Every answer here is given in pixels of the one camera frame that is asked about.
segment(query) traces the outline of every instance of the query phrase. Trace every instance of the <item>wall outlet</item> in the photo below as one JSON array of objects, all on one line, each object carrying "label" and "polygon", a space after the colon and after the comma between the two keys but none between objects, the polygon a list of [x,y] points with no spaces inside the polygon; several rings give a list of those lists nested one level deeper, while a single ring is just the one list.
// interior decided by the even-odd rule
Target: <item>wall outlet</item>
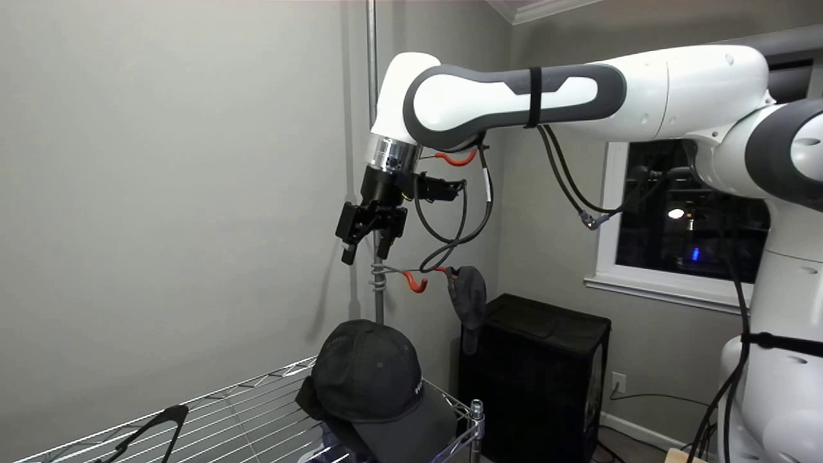
[{"label": "wall outlet", "polygon": [[612,370],[612,397],[625,394],[628,388],[628,376],[623,370]]}]

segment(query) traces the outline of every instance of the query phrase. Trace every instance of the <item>black cable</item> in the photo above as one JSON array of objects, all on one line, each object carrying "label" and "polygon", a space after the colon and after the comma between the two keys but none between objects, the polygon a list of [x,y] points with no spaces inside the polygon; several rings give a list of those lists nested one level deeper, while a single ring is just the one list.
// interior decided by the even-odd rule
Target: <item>black cable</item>
[{"label": "black cable", "polygon": [[743,378],[743,370],[745,370],[745,362],[748,362],[748,339],[751,339],[751,324],[748,324],[748,308],[745,308],[745,297],[743,297],[743,284],[738,277],[738,272],[731,268],[733,272],[733,284],[736,284],[736,293],[738,293],[738,304],[742,304],[742,324],[743,324],[743,349],[742,349],[742,358],[738,358],[738,369],[736,369],[736,380],[729,391],[729,400],[726,400],[726,420],[724,420],[724,457],[731,463],[731,450],[729,450],[729,437],[731,437],[731,410],[733,410],[733,401],[736,401],[736,394],[738,394],[738,387],[742,387],[742,378]]},{"label": "black cable", "polygon": [[[601,221],[623,213],[631,209],[628,201],[623,201],[618,209],[601,209],[598,203],[592,203],[576,186],[571,171],[569,171],[569,162],[565,162],[565,155],[563,155],[563,146],[555,137],[555,132],[550,127],[537,127],[537,135],[544,140],[544,146],[545,146],[545,158],[550,162],[550,171],[565,196],[565,201],[573,205],[573,212],[582,216],[582,221],[590,226],[590,229],[598,229]],[[639,205],[646,203],[664,183],[653,186],[649,194],[639,196]]]},{"label": "black cable", "polygon": [[745,293],[743,293],[743,284],[736,272],[736,268],[721,257],[724,266],[729,268],[731,277],[733,277],[733,285],[736,285],[736,297],[738,297],[738,308],[742,308],[742,358],[738,358],[738,365],[736,370],[724,380],[721,391],[716,394],[711,410],[703,414],[703,423],[700,423],[700,430],[691,441],[691,454],[690,454],[690,463],[695,460],[697,450],[700,450],[700,443],[707,441],[707,423],[711,423],[711,414],[717,410],[721,400],[726,397],[726,414],[724,414],[724,457],[726,463],[731,463],[731,447],[729,447],[729,437],[731,437],[731,410],[733,410],[733,401],[736,401],[736,394],[738,394],[738,387],[742,387],[742,378],[743,378],[743,369],[748,362],[748,338],[751,338],[751,321],[748,321],[748,304],[745,304]]},{"label": "black cable", "polygon": [[610,454],[612,460],[625,463],[610,446],[605,446],[601,441],[598,441],[598,446]]},{"label": "black cable", "polygon": [[[460,196],[463,196],[463,212],[460,212],[460,225],[457,225],[457,231],[455,231],[455,239],[452,239],[452,243],[460,243],[463,229],[466,229],[466,219],[469,219],[469,191],[466,191],[466,186],[463,186]],[[457,249],[457,245],[452,245],[452,243],[447,243],[447,245],[437,248],[433,256],[428,256],[428,257],[420,263],[420,271],[423,271],[423,272],[434,272],[437,268],[442,268],[445,259]]]},{"label": "black cable", "polygon": [[695,407],[711,407],[706,401],[690,400],[690,397],[675,397],[675,394],[628,394],[628,397],[612,397],[610,405],[616,401],[635,401],[635,400],[668,400],[668,401],[684,401]]},{"label": "black cable", "polygon": [[625,203],[618,205],[618,209],[601,209],[601,205],[592,203],[592,201],[582,194],[582,189],[576,186],[576,180],[573,180],[573,174],[571,174],[571,171],[569,171],[569,162],[565,162],[565,155],[563,155],[563,146],[560,146],[555,132],[554,132],[550,127],[545,127],[545,132],[549,132],[549,137],[550,137],[550,141],[554,141],[554,146],[555,146],[555,155],[558,155],[558,160],[560,160],[560,167],[563,167],[563,174],[565,174],[565,180],[569,180],[571,194],[573,194],[586,209],[592,209],[592,212],[598,212],[598,213],[607,213],[607,216],[619,213],[619,212],[625,209]]},{"label": "black cable", "polygon": [[558,171],[558,162],[555,162],[554,146],[550,146],[550,141],[549,141],[549,127],[537,127],[537,135],[540,135],[540,140],[544,140],[545,158],[549,158],[549,165],[550,165],[550,173],[555,174],[555,180],[558,180],[558,186],[560,186],[560,191],[563,191],[565,201],[573,205],[573,212],[576,212],[582,219],[586,219],[590,213],[576,203],[576,198],[571,196],[569,186],[563,183],[563,174],[560,174],[560,171]]},{"label": "black cable", "polygon": [[717,424],[711,424],[707,430],[706,430],[706,437],[697,443],[697,454],[695,455],[700,455],[700,457],[706,457],[706,446],[713,441],[713,432],[717,430]]},{"label": "black cable", "polygon": [[487,212],[483,212],[481,225],[479,225],[472,234],[466,234],[466,238],[463,238],[466,219],[469,219],[469,191],[466,191],[466,183],[463,183],[463,191],[460,191],[460,194],[463,194],[463,213],[460,213],[457,234],[455,234],[455,238],[442,238],[442,234],[429,225],[429,219],[428,219],[424,212],[423,212],[420,186],[418,186],[418,177],[414,177],[414,209],[418,209],[418,216],[420,216],[423,226],[424,226],[437,243],[442,243],[442,248],[437,248],[429,257],[424,257],[424,259],[420,263],[420,271],[423,271],[423,272],[437,271],[437,268],[455,253],[455,248],[474,243],[474,239],[481,238],[481,231],[487,229],[487,225],[490,225],[490,219],[492,219],[492,212],[495,212],[495,177],[492,177],[492,173],[490,173],[487,146],[483,146],[483,145],[479,145],[479,160],[481,160],[483,183],[487,183]]}]

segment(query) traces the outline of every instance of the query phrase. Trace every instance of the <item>wire rack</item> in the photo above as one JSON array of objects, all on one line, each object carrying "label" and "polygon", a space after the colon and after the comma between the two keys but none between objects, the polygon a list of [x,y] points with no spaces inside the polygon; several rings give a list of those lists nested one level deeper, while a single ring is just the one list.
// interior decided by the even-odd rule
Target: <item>wire rack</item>
[{"label": "wire rack", "polygon": [[[294,401],[313,360],[298,360],[274,373],[196,397],[186,401],[187,420],[176,443],[176,463],[297,463],[333,455],[325,446],[325,430]],[[460,434],[437,460],[479,460],[483,437],[483,407],[460,405],[451,394],[442,400],[460,416]],[[19,463],[99,463],[117,454],[117,446],[144,427],[154,414],[124,423],[119,427],[87,434],[82,441],[37,454]],[[119,463],[163,460],[178,424],[159,424],[128,446]]]}]

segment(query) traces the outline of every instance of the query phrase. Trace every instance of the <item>black cap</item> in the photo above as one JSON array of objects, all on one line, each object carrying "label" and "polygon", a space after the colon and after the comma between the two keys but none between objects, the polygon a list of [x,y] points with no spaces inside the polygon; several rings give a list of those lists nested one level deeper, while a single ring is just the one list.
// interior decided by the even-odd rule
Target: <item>black cap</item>
[{"label": "black cap", "polygon": [[460,320],[463,353],[479,353],[479,338],[487,317],[487,280],[483,272],[466,266],[447,272],[447,297],[452,298]]},{"label": "black cap", "polygon": [[455,414],[423,380],[414,344],[365,320],[329,334],[298,405],[329,423],[346,446],[365,447],[380,463],[433,460],[455,434]]}]

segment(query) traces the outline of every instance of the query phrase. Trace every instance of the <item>wire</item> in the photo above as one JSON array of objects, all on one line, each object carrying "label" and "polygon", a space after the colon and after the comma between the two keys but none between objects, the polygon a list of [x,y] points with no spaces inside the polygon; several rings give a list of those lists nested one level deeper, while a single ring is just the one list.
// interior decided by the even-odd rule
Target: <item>wire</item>
[{"label": "wire", "polygon": [[445,155],[445,153],[437,153],[437,155],[434,155],[434,160],[442,160],[442,162],[451,165],[451,167],[469,167],[477,158],[479,158],[479,149],[472,149],[472,153],[466,155],[466,160],[457,160],[457,158]]},{"label": "wire", "polygon": [[573,194],[586,209],[592,209],[592,212],[599,212],[599,213],[607,213],[607,216],[619,213],[619,212],[625,209],[625,203],[618,205],[618,209],[601,209],[601,205],[595,205],[595,203],[582,194],[582,189],[576,186],[576,180],[573,180],[573,174],[571,174],[571,171],[569,171],[569,165],[565,165],[565,155],[563,155],[563,146],[560,146],[555,132],[554,132],[550,127],[544,127],[544,129],[549,132],[550,145],[555,146],[555,155],[558,155],[558,160],[560,160],[560,167],[563,167],[563,174],[565,174],[565,180],[569,180],[571,194]]},{"label": "wire", "polygon": [[455,231],[455,239],[452,243],[445,243],[442,248],[437,248],[433,256],[428,256],[423,263],[420,263],[420,272],[434,272],[445,266],[445,259],[455,253],[455,248],[460,248],[460,238],[463,238],[463,229],[466,229],[466,219],[469,219],[469,194],[466,194],[466,186],[460,191],[463,196],[463,212],[460,212],[460,225],[457,225],[457,231]]},{"label": "wire", "polygon": [[487,162],[487,146],[479,145],[479,160],[481,160],[481,167],[483,167],[483,186],[487,186],[487,212],[483,212],[483,219],[481,225],[463,238],[463,229],[466,229],[466,221],[469,221],[469,191],[466,191],[466,183],[460,189],[463,194],[463,213],[460,213],[460,225],[457,225],[457,231],[455,238],[442,238],[433,225],[429,219],[424,216],[423,212],[423,201],[420,201],[420,186],[418,186],[418,177],[414,177],[414,209],[418,209],[418,216],[423,221],[423,226],[437,239],[442,243],[442,248],[437,248],[429,257],[424,257],[420,263],[420,272],[433,272],[433,271],[441,271],[445,266],[445,259],[463,245],[474,243],[477,238],[481,238],[481,231],[487,229],[490,219],[492,219],[492,212],[495,212],[495,177],[490,173],[490,162]]},{"label": "wire", "polygon": [[[599,225],[605,225],[607,219],[623,213],[631,209],[628,201],[623,201],[618,209],[605,209],[605,205],[598,205],[592,203],[582,189],[576,186],[571,171],[569,171],[569,162],[565,162],[565,155],[563,155],[563,146],[555,137],[555,132],[550,127],[537,127],[537,135],[544,140],[544,146],[545,146],[545,158],[549,158],[549,165],[565,196],[565,201],[573,205],[573,212],[582,216],[585,226],[586,229],[598,229]],[[649,194],[639,196],[639,205],[646,203],[664,183],[657,183]]]},{"label": "wire", "polygon": [[582,219],[586,219],[590,213],[576,203],[576,198],[571,196],[571,191],[569,191],[569,186],[565,186],[565,180],[563,180],[563,174],[560,174],[560,171],[558,171],[558,162],[555,162],[554,146],[550,146],[550,141],[549,141],[549,129],[545,129],[545,127],[537,127],[537,135],[540,135],[540,140],[544,140],[545,158],[549,158],[549,165],[550,165],[550,173],[555,174],[555,180],[558,180],[558,186],[560,186],[560,191],[563,191],[565,201],[571,203],[571,209],[573,209]]},{"label": "wire", "polygon": [[733,277],[733,285],[736,285],[736,297],[738,297],[738,308],[742,308],[742,358],[738,358],[738,365],[736,370],[724,380],[721,391],[716,394],[711,410],[703,414],[700,420],[700,427],[697,427],[697,434],[691,441],[691,454],[690,454],[690,463],[695,460],[697,450],[703,450],[706,441],[711,437],[711,416],[713,412],[717,410],[721,400],[726,397],[726,414],[724,414],[724,457],[726,463],[731,463],[731,447],[729,447],[729,437],[731,437],[731,412],[733,412],[733,401],[736,401],[736,394],[738,394],[738,387],[742,387],[742,378],[743,378],[743,370],[745,370],[745,362],[748,362],[748,353],[751,353],[751,321],[748,321],[748,306],[745,306],[745,297],[743,297],[743,284],[736,272],[736,268],[721,257],[724,266],[729,268],[731,277]]},{"label": "wire", "polygon": [[695,407],[711,407],[706,401],[690,400],[690,397],[675,397],[675,394],[628,394],[628,397],[612,397],[610,401],[635,401],[635,400],[668,400],[668,401],[684,401]]},{"label": "wire", "polygon": [[598,446],[610,454],[612,460],[625,463],[610,446],[605,446],[601,441],[598,441]]},{"label": "wire", "polygon": [[713,437],[716,430],[717,430],[717,424],[713,423],[713,424],[706,430],[706,437],[700,441],[695,455],[706,457],[706,446],[711,443],[711,437]]}]

